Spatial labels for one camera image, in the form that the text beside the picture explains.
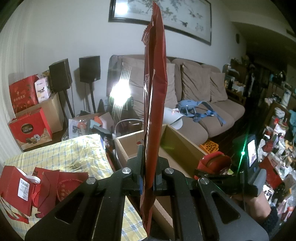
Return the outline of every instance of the yellow checkered tablecloth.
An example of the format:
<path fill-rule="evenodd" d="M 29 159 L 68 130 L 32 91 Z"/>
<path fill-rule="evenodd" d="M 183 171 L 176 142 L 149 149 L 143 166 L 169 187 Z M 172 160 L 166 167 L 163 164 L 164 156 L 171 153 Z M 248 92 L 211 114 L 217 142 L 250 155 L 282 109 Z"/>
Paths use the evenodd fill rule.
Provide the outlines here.
<path fill-rule="evenodd" d="M 27 175 L 32 175 L 35 167 L 50 170 L 59 169 L 61 172 L 88 172 L 90 177 L 96 179 L 110 177 L 113 173 L 98 134 L 81 136 L 25 152 L 8 159 L 5 165 L 16 166 Z M 29 224 L 10 219 L 2 205 L 0 205 L 0 208 L 14 230 L 23 239 L 27 231 L 40 220 L 35 217 L 35 214 L 38 213 L 35 207 L 33 207 L 32 215 L 28 217 Z M 136 241 L 143 240 L 146 237 L 147 234 L 140 216 L 126 198 L 121 240 Z"/>

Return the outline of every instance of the orange crate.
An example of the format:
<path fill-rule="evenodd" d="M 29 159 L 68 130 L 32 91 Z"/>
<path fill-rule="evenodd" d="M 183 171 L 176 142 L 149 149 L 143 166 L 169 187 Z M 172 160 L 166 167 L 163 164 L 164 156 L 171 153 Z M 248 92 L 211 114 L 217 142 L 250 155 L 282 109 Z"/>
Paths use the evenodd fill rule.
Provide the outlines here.
<path fill-rule="evenodd" d="M 199 145 L 199 147 L 208 154 L 219 150 L 219 145 L 213 141 L 207 141 L 204 144 Z"/>

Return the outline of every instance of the blue baby carrier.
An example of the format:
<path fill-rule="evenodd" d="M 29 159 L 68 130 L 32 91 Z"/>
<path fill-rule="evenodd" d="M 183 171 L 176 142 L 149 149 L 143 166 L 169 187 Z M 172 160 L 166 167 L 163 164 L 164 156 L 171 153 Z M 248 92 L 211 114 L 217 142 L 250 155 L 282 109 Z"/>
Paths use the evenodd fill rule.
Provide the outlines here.
<path fill-rule="evenodd" d="M 203 104 L 208 109 L 204 114 L 197 113 L 195 110 L 200 104 Z M 226 124 L 226 121 L 205 101 L 182 100 L 178 103 L 178 109 L 182 115 L 192 117 L 194 122 L 199 122 L 202 118 L 207 116 L 216 116 L 221 126 Z"/>

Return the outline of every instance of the person's arm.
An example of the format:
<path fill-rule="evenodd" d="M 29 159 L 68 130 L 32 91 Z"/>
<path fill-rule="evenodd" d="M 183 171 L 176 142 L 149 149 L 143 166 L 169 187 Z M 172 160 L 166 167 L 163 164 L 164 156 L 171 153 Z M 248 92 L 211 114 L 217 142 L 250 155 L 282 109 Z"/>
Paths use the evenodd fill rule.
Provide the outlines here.
<path fill-rule="evenodd" d="M 241 194 L 233 197 L 239 201 L 243 200 Z M 263 191 L 258 197 L 244 196 L 244 200 L 248 206 L 249 215 L 270 234 L 279 220 L 276 207 L 269 206 Z"/>

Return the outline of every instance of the framed painting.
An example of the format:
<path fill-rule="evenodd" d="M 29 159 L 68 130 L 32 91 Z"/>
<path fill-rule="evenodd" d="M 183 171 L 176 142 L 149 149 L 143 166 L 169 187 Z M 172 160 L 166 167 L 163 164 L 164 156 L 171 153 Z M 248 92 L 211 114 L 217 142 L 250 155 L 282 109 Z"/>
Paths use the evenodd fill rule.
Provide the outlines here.
<path fill-rule="evenodd" d="M 155 0 L 161 9 L 165 29 L 211 45 L 212 9 L 207 0 Z M 109 22 L 148 25 L 152 0 L 111 0 Z"/>

